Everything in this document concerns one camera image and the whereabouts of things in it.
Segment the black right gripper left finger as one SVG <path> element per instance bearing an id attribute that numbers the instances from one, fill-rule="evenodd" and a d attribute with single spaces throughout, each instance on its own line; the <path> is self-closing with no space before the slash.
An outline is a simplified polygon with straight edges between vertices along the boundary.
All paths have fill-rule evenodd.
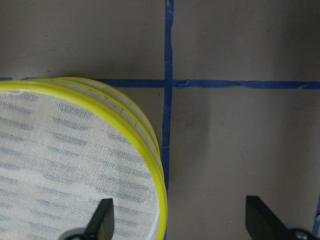
<path id="1" fill-rule="evenodd" d="M 115 231 L 114 202 L 102 199 L 86 227 L 65 231 L 59 240 L 111 240 Z"/>

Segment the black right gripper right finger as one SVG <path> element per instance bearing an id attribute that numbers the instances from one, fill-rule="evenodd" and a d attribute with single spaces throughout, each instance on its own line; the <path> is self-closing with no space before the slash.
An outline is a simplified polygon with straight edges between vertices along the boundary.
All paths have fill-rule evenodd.
<path id="1" fill-rule="evenodd" d="M 253 240 L 318 240 L 317 234 L 284 224 L 257 195 L 245 198 L 245 227 Z"/>

